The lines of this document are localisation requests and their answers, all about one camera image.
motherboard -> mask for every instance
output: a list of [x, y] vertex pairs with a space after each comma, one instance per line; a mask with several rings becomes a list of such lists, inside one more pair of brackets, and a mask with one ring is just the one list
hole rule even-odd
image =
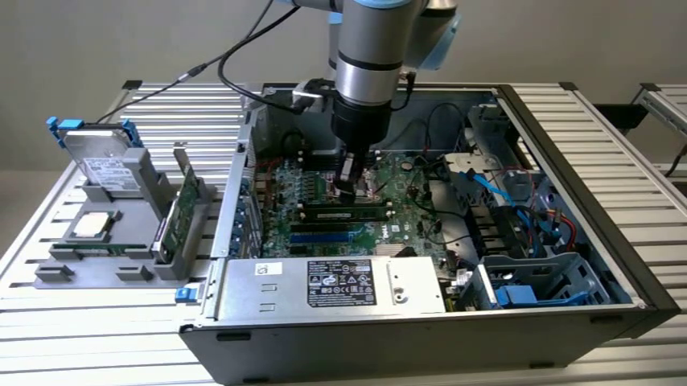
[[[278, 162], [256, 181], [266, 227], [263, 257], [415, 253], [433, 256], [437, 263], [445, 258], [439, 235], [426, 237], [434, 233], [435, 217], [409, 196], [409, 188], [421, 188], [426, 181], [418, 166], [426, 160], [405, 154], [378, 156], [351, 205], [339, 203], [334, 170], [308, 170], [298, 160]], [[431, 209], [431, 200], [422, 205]]]

power supply label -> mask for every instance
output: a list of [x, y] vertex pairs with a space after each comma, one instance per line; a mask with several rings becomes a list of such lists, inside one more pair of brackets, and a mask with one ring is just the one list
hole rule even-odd
[[370, 260], [308, 261], [311, 307], [375, 306], [375, 278]]

circuit board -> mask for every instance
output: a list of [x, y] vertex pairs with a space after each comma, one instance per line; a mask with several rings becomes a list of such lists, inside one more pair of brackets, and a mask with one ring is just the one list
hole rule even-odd
[[324, 237], [319, 242], [310, 243], [307, 240], [311, 234], [304, 232], [294, 237], [292, 227], [303, 224], [298, 214], [304, 203], [338, 203], [338, 190], [332, 184], [334, 172], [302, 170], [295, 162], [284, 161], [272, 171], [270, 185], [274, 186], [259, 181], [259, 188], [266, 188], [263, 200], [268, 197], [263, 207], [266, 239], [262, 256], [394, 256], [403, 247], [413, 247], [418, 256], [433, 256], [439, 262], [446, 256], [445, 247], [429, 242], [417, 227], [421, 221], [433, 220], [433, 216], [413, 204], [407, 196], [411, 182], [417, 187], [425, 182], [423, 175], [417, 173], [418, 166], [407, 170], [413, 162], [414, 157], [402, 154], [382, 156], [361, 179], [355, 203], [386, 204], [385, 210], [390, 215], [387, 220], [349, 222], [343, 234], [340, 232], [334, 238]]
[[156, 249], [158, 241], [163, 241], [164, 251], [170, 259], [184, 249], [198, 198], [198, 178], [195, 177], [194, 168], [187, 166], [184, 182], [179, 189], [176, 200], [172, 202], [168, 217], [162, 223], [154, 245], [154, 249]]
[[144, 244], [71, 244], [56, 243], [54, 249], [74, 249], [82, 255], [118, 257], [127, 256], [127, 249], [147, 248]]

blue drive bracket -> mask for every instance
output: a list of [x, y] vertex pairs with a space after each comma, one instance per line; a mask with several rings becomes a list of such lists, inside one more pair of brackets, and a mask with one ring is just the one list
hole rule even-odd
[[120, 129], [127, 133], [134, 147], [143, 147], [143, 141], [140, 140], [139, 130], [136, 124], [130, 120], [124, 120], [120, 125], [118, 124], [99, 124], [86, 123], [83, 119], [64, 119], [62, 122], [58, 117], [50, 117], [46, 121], [47, 128], [51, 131], [51, 135], [55, 137], [58, 144], [64, 149], [64, 141], [60, 136], [60, 131], [67, 130], [103, 130], [103, 129]]
[[498, 304], [503, 308], [534, 308], [557, 306], [583, 306], [589, 293], [582, 291], [567, 299], [537, 300], [530, 285], [505, 285], [495, 291]]

electronic component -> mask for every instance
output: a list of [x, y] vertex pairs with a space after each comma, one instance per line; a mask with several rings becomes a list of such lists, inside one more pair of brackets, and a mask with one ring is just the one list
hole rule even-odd
[[410, 199], [417, 199], [418, 194], [421, 193], [421, 190], [417, 187], [410, 186], [407, 192], [409, 192]]
[[288, 253], [292, 255], [306, 255], [308, 253], [308, 247], [304, 245], [291, 245], [291, 247], [288, 247]]
[[222, 320], [446, 312], [430, 257], [235, 259], [227, 272]]
[[290, 237], [292, 244], [347, 243], [349, 240], [349, 233], [314, 233], [311, 235], [291, 235]]
[[377, 256], [397, 256], [406, 248], [405, 244], [379, 244], [375, 247]]
[[72, 231], [72, 238], [92, 239], [104, 237], [104, 233], [110, 230], [114, 220], [114, 215], [108, 211], [84, 213]]
[[447, 251], [446, 266], [447, 266], [447, 271], [451, 274], [455, 274], [457, 270], [459, 269], [459, 255], [453, 250]]
[[176, 199], [164, 221], [160, 223], [152, 252], [159, 263], [168, 264], [178, 253], [184, 250], [184, 244], [191, 229], [191, 221], [195, 213], [195, 202], [199, 199], [199, 182], [194, 168], [184, 165], [184, 182], [178, 191]]
[[507, 255], [525, 259], [530, 255], [527, 224], [511, 207], [471, 206], [466, 217], [479, 256]]
[[410, 172], [413, 171], [414, 169], [414, 165], [413, 165], [413, 162], [409, 162], [409, 161], [403, 161], [401, 163], [401, 170], [405, 171], [405, 172]]
[[304, 204], [299, 218], [304, 223], [389, 221], [394, 215], [393, 209], [391, 201], [354, 204]]
[[437, 235], [439, 233], [442, 233], [442, 229], [443, 229], [443, 222], [441, 220], [438, 220], [434, 225], [431, 226], [431, 232]]
[[290, 226], [292, 233], [312, 232], [347, 232], [354, 228], [353, 224], [292, 224]]
[[84, 172], [91, 185], [99, 185], [115, 195], [139, 190], [139, 183], [124, 166], [124, 153], [132, 147], [143, 147], [136, 125], [126, 120], [122, 124], [91, 124], [80, 119], [56, 117], [47, 120], [48, 129]]
[[418, 256], [418, 253], [415, 252], [415, 248], [406, 247], [401, 250], [399, 253], [394, 255], [394, 257], [414, 257]]

